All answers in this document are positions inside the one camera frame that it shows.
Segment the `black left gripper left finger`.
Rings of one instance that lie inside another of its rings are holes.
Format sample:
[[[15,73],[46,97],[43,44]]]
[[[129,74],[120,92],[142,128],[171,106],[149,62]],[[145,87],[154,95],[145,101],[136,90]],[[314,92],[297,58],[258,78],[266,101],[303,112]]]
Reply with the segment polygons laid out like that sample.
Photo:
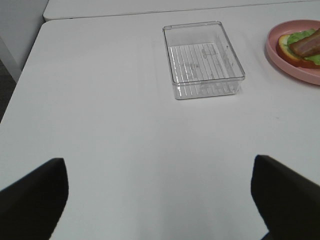
[[[0,192],[2,240],[48,240],[69,196],[63,158],[53,158]]]

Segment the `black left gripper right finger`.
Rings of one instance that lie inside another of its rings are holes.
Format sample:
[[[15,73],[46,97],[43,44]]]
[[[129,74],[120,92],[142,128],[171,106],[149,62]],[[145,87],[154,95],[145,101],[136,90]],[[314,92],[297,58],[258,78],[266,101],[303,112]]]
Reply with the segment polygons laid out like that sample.
[[[254,159],[250,192],[265,240],[318,240],[320,187],[268,155]]]

